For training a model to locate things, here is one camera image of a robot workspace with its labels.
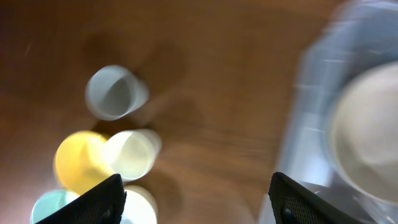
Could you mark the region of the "beige large bowl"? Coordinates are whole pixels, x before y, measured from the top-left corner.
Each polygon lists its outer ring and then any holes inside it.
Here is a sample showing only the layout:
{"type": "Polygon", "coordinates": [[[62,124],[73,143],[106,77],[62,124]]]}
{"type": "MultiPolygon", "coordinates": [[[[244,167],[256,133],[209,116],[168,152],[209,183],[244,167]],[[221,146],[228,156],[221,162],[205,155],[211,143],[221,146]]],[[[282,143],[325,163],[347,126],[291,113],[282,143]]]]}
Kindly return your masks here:
{"type": "Polygon", "coordinates": [[[397,62],[370,68],[339,94],[328,123],[336,170],[352,187],[397,203],[397,62]]]}

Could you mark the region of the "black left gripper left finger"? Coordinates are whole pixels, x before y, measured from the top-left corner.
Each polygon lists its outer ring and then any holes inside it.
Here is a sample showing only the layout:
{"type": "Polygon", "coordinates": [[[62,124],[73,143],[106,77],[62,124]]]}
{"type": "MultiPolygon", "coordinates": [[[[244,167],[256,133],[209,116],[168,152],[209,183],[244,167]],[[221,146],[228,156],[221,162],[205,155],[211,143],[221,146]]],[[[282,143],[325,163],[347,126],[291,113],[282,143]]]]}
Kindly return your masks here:
{"type": "Polygon", "coordinates": [[[38,224],[120,224],[126,197],[114,174],[38,224]]]}

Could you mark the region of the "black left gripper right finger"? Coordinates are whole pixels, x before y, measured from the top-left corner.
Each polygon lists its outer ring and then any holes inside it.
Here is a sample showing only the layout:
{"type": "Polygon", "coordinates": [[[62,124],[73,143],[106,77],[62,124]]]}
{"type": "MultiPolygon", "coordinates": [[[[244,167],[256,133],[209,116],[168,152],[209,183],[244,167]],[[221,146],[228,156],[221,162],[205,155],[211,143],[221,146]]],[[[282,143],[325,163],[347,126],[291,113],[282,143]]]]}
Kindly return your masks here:
{"type": "Polygon", "coordinates": [[[282,172],[268,191],[276,224],[360,224],[282,172]]]}

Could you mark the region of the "clear plastic storage bin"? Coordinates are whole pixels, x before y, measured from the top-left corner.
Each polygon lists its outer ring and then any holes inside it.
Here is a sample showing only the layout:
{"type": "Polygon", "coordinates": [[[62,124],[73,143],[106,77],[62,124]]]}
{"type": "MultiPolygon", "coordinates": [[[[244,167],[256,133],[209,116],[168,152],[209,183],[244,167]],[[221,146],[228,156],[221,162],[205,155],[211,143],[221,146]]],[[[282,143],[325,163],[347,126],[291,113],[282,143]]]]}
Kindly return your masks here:
{"type": "Polygon", "coordinates": [[[397,203],[371,198],[336,170],[328,123],[342,89],[370,68],[397,62],[397,2],[349,1],[305,53],[277,170],[360,223],[396,223],[397,203]]]}

